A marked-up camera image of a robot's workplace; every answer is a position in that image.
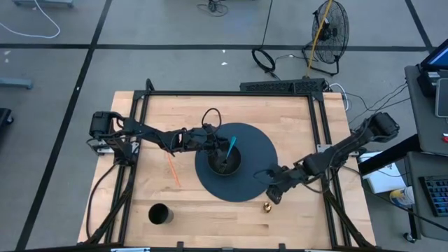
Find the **desk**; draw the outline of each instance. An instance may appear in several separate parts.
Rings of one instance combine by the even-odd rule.
[[[111,110],[129,116],[132,97],[133,92],[116,92]],[[337,93],[325,93],[324,97],[331,137],[337,143],[349,135],[342,97]],[[274,144],[281,165],[291,166],[315,152],[308,99],[304,97],[151,95],[145,123],[164,131],[197,127],[211,107],[220,110],[223,123],[247,123],[262,130]],[[216,116],[207,117],[217,125]],[[224,202],[202,187],[195,173],[194,156],[179,153],[171,158],[181,184],[179,188],[165,152],[153,143],[142,142],[125,246],[175,247],[182,241],[185,247],[202,248],[275,249],[284,243],[288,249],[330,249],[322,195],[299,185],[284,194],[280,205],[273,205],[270,213],[263,213],[263,202],[268,201],[265,193],[247,202]],[[112,155],[99,158],[92,185],[111,166],[112,159]],[[347,165],[356,168],[356,161],[350,159]],[[116,176],[117,169],[102,181],[94,195],[91,232],[110,210]],[[339,179],[347,215],[365,238],[375,244],[359,176],[342,169]],[[320,189],[319,182],[311,186]],[[168,225],[149,222],[148,210],[158,202],[174,212],[174,220]],[[119,214],[115,223],[120,221]],[[113,241],[117,239],[118,228],[115,225]],[[342,244],[340,233],[337,232],[338,243]],[[78,240],[86,240],[85,219]]]
[[[434,217],[428,200],[419,181],[421,176],[446,176],[448,175],[448,157],[429,155],[423,153],[408,153],[405,158],[406,172],[408,172],[408,182],[411,183],[414,191],[415,207],[413,211],[420,216],[429,219],[435,223],[448,226],[448,218]],[[440,228],[431,225],[425,221],[415,218],[411,220],[411,227],[415,226],[413,238],[419,239],[419,233],[429,238],[448,241],[447,233]]]
[[[406,66],[405,74],[417,134],[360,163],[359,169],[363,175],[404,158],[410,151],[448,155],[448,144],[442,140],[442,134],[448,132],[448,124],[445,118],[435,116],[435,98],[423,96],[417,82],[420,75],[417,66]]]

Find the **small gold object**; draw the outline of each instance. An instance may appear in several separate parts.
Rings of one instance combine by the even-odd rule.
[[[272,205],[269,202],[265,202],[263,204],[263,210],[265,210],[265,213],[269,213],[272,210]]]

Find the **table leg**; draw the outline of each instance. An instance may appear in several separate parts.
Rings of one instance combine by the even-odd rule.
[[[401,143],[398,143],[383,151],[382,153],[360,163],[358,165],[359,172],[362,175],[366,175],[371,172],[377,171],[378,169],[381,169],[382,167],[396,160],[404,158],[410,151],[421,151],[419,136],[417,134],[410,136]]]

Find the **wooden table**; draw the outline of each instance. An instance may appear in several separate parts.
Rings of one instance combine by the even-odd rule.
[[[133,92],[116,92],[111,110],[129,116],[132,95]],[[331,138],[337,143],[349,135],[344,105],[340,94],[325,93],[324,97]],[[150,96],[145,123],[162,131],[199,127],[204,112],[211,107],[219,109],[223,123],[247,123],[262,130],[274,144],[280,165],[292,167],[294,161],[315,152],[305,97]],[[315,103],[315,107],[324,143],[319,105]],[[211,113],[207,120],[218,124],[218,117]],[[331,248],[322,195],[299,185],[285,193],[270,213],[263,212],[263,203],[269,201],[265,193],[247,202],[225,202],[204,189],[195,172],[194,156],[178,153],[171,158],[181,184],[178,187],[166,153],[154,143],[142,142],[126,246],[175,247],[177,241],[182,241],[185,247],[202,248],[275,249],[279,243],[285,243],[287,249]],[[112,159],[112,155],[99,158],[92,185],[111,166]],[[347,166],[357,169],[353,159]],[[94,195],[91,232],[110,210],[117,170],[101,182]],[[339,180],[347,215],[365,238],[375,244],[358,175],[341,169]],[[311,186],[320,189],[319,182]],[[148,219],[149,208],[158,202],[174,211],[174,220],[168,225],[154,225]],[[339,227],[338,243],[342,245],[339,218],[335,213],[334,216]],[[119,213],[115,221],[120,220]],[[113,241],[118,229],[119,225],[115,225]],[[78,240],[86,240],[85,218]]]

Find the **fan stand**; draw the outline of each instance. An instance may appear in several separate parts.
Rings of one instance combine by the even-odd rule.
[[[308,48],[312,48],[312,44],[313,44],[313,41],[309,42],[306,46],[304,46],[302,48],[303,57],[305,58],[305,61],[307,62],[307,66],[309,66],[309,62],[308,62],[308,57],[307,57],[307,54],[306,54],[305,50],[308,49]],[[311,69],[316,70],[316,71],[320,71],[321,73],[328,74],[328,75],[333,77],[333,76],[335,76],[336,74],[339,73],[339,56],[335,56],[335,62],[336,62],[336,73],[330,73],[329,71],[318,69],[318,68],[313,67],[313,66],[311,66]]]

